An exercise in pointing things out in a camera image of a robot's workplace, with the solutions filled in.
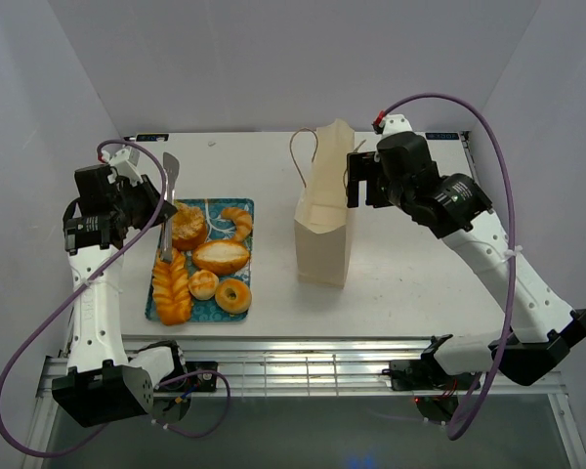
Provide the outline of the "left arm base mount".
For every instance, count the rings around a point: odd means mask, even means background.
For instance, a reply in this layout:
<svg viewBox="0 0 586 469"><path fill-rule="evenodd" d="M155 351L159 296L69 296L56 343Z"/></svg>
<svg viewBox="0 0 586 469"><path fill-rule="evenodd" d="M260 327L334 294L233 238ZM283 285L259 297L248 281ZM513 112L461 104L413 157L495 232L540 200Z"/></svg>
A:
<svg viewBox="0 0 586 469"><path fill-rule="evenodd" d="M188 391L198 393L211 393L217 390L217 377L214 371L219 370L218 362L185 362L176 367L162 381L167 382L176 379L173 383L158 384L159 392L184 394Z"/></svg>

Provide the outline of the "metal serving tongs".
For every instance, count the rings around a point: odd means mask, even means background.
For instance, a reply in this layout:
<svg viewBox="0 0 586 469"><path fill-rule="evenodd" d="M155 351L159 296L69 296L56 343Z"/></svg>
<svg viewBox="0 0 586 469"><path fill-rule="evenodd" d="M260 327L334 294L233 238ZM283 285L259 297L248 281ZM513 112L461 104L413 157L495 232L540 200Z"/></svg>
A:
<svg viewBox="0 0 586 469"><path fill-rule="evenodd" d="M174 206L175 185L180 173L180 161L171 153L163 153L163 168L167 174L165 189L165 215L166 219L161 228L161 243L159 258L167 264L173 261L172 246L172 217L177 209Z"/></svg>

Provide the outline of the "round orange sugared bun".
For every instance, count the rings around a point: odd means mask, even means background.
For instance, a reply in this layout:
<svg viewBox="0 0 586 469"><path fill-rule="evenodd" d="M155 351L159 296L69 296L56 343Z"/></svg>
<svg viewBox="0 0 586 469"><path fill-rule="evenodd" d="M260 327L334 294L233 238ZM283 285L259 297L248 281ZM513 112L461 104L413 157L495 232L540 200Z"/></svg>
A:
<svg viewBox="0 0 586 469"><path fill-rule="evenodd" d="M208 231L202 210L175 201L177 212L172 217L172 246L179 251L192 251L205 242Z"/></svg>

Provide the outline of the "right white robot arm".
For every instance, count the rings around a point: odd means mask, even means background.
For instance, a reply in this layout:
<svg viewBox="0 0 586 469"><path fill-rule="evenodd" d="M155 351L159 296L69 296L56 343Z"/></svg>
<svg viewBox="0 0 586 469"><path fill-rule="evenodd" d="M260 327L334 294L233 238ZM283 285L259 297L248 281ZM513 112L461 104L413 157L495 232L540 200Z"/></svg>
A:
<svg viewBox="0 0 586 469"><path fill-rule="evenodd" d="M501 372L530 386L586 338L586 309L574 309L511 244L478 183L463 173L443 175L426 139L412 131L384 137L374 151L347 156L347 204L394 206L430 230L473 272L505 314L499 332L443 335L431 341L415 371L443 388L456 375Z"/></svg>

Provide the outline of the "fake croissant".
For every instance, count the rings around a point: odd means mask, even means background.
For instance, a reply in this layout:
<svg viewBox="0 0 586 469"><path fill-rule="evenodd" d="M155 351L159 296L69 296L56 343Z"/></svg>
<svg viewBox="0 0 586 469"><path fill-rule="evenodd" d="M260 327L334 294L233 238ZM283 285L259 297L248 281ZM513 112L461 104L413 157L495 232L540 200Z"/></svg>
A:
<svg viewBox="0 0 586 469"><path fill-rule="evenodd" d="M226 207L222 210L221 217L233 222L235 226L233 241L241 243L252 233L253 219L248 211L238 207Z"/></svg>

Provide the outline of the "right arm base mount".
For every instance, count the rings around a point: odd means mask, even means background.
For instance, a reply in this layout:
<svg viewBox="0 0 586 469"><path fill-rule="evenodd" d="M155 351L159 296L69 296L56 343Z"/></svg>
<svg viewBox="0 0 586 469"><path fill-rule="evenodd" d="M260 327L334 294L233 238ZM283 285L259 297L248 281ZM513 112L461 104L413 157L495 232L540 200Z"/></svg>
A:
<svg viewBox="0 0 586 469"><path fill-rule="evenodd" d="M447 374L433 360L433 352L452 337L433 336L430 345L418 359L392 360L381 374L390 378L393 391L442 391L444 394L468 390L474 381L474 373Z"/></svg>

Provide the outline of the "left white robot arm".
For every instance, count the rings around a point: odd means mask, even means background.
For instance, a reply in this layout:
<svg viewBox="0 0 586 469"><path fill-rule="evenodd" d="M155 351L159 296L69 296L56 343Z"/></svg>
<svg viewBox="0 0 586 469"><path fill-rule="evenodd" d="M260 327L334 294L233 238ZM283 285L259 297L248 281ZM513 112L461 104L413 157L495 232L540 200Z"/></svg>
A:
<svg viewBox="0 0 586 469"><path fill-rule="evenodd" d="M174 208L133 164L78 169L74 179L79 195L65 209L63 235L78 296L67 372L54 379L52 394L88 428L153 412L155 388L181 388L188 368L174 341L150 344L129 358L120 330L120 250L127 233L167 221Z"/></svg>

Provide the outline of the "small round scored roll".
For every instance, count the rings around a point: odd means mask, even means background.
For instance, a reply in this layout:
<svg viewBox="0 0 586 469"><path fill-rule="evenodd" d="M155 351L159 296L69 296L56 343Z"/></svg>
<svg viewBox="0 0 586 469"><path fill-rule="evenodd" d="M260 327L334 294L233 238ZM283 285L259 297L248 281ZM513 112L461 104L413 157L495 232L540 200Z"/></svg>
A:
<svg viewBox="0 0 586 469"><path fill-rule="evenodd" d="M207 270L200 270L188 279L188 289L193 298L207 301L214 297L219 286L219 277Z"/></svg>

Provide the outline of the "brown paper bag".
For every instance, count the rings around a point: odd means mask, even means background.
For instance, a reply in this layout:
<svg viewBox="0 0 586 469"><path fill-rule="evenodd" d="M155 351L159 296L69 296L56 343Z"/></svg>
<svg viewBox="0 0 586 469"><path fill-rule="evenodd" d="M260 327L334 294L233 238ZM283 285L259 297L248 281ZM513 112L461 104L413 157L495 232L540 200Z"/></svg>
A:
<svg viewBox="0 0 586 469"><path fill-rule="evenodd" d="M310 171L302 182L294 214L298 280L342 288L346 284L354 217L347 207L347 156L355 150L355 130L342 120L307 130L314 137Z"/></svg>

